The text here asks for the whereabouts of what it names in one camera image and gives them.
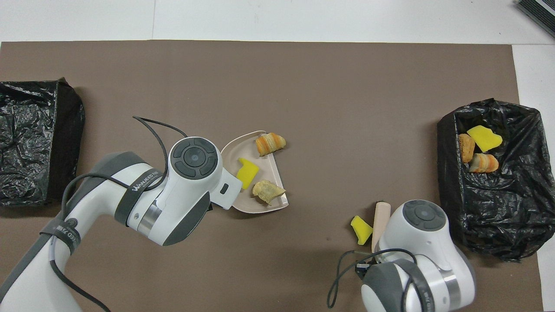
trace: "yellow sponge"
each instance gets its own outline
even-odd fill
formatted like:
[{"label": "yellow sponge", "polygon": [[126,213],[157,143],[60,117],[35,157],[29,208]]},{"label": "yellow sponge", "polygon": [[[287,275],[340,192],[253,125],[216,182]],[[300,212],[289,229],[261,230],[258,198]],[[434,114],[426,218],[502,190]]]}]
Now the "yellow sponge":
[{"label": "yellow sponge", "polygon": [[478,145],[484,153],[492,148],[498,147],[503,142],[503,138],[501,138],[500,135],[493,133],[491,129],[482,125],[477,125],[466,133],[474,139],[476,145]]},{"label": "yellow sponge", "polygon": [[243,167],[237,172],[237,178],[243,182],[243,189],[247,189],[260,168],[245,158],[239,158],[239,161]]},{"label": "yellow sponge", "polygon": [[368,223],[364,222],[358,215],[356,215],[352,221],[351,226],[353,230],[355,230],[356,237],[359,238],[358,244],[364,245],[370,235],[372,234],[373,230]]}]

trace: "plastic bag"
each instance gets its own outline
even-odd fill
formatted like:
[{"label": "plastic bag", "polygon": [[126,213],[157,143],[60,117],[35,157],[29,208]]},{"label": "plastic bag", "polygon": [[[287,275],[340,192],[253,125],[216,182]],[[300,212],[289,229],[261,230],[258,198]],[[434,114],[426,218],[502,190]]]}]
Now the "plastic bag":
[{"label": "plastic bag", "polygon": [[[503,138],[487,152],[499,161],[492,173],[470,173],[461,160],[458,135],[477,125]],[[469,249],[518,261],[555,232],[555,182],[538,110],[494,99],[454,110],[437,124],[437,165],[451,235]]]},{"label": "plastic bag", "polygon": [[64,78],[0,82],[0,207],[61,200],[75,178],[84,121]]}]

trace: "black strap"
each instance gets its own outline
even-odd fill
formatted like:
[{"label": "black strap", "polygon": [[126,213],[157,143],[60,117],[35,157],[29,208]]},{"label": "black strap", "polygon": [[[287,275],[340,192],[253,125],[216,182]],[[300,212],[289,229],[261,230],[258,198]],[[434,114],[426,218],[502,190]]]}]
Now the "black strap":
[{"label": "black strap", "polygon": [[117,222],[127,225],[127,218],[139,200],[139,197],[144,190],[152,184],[156,179],[162,176],[162,172],[158,169],[152,168],[143,173],[137,180],[135,180],[123,194],[122,199],[119,201],[118,207],[115,210],[114,218]]},{"label": "black strap", "polygon": [[54,218],[41,230],[41,234],[56,236],[69,247],[69,252],[73,254],[81,243],[81,235],[75,230],[77,224],[74,220],[70,219],[69,222],[66,222],[59,218]]},{"label": "black strap", "polygon": [[434,312],[436,310],[435,303],[433,301],[433,294],[424,274],[414,262],[410,262],[406,259],[397,259],[393,261],[398,265],[403,271],[405,271],[411,278],[412,282],[420,297],[420,305],[422,307],[422,312]]}]

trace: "brown paper surface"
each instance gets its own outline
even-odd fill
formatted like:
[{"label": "brown paper surface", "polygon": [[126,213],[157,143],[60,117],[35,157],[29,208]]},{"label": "brown paper surface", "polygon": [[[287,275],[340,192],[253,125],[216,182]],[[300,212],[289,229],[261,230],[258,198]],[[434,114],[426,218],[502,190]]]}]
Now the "brown paper surface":
[{"label": "brown paper surface", "polygon": [[[113,311],[327,311],[339,256],[358,246],[349,222],[374,205],[439,204],[436,123],[471,102],[518,103],[510,46],[211,41],[2,43],[0,80],[65,77],[86,123],[78,173],[132,150],[163,168],[132,115],[206,137],[220,149],[267,130],[290,205],[209,212],[183,242],[161,247],[111,217],[93,225],[66,273]],[[156,128],[171,147],[177,134]],[[0,280],[59,209],[1,209]],[[537,259],[472,254],[475,302],[464,311],[542,310]],[[355,258],[347,257],[347,262]],[[334,310],[364,311],[354,272]],[[75,296],[85,311],[94,304]]]}]

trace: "white tray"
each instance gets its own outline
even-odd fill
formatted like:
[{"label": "white tray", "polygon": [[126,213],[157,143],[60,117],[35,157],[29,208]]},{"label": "white tray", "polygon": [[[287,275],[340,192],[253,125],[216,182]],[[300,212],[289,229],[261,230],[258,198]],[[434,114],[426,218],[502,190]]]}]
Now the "white tray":
[{"label": "white tray", "polygon": [[264,201],[253,195],[253,186],[260,180],[268,180],[278,187],[284,188],[279,176],[278,166],[276,165],[274,155],[268,154],[260,157],[258,150],[256,149],[255,140],[265,133],[266,131],[259,130],[242,135],[229,142],[221,150],[224,168],[227,169],[227,171],[229,171],[232,175],[237,175],[237,172],[243,166],[239,162],[240,157],[247,159],[260,168],[249,187],[247,189],[241,189],[237,199],[233,202],[232,206],[244,213],[272,212],[289,205],[285,194],[274,198],[271,201],[271,205],[266,204]]}]

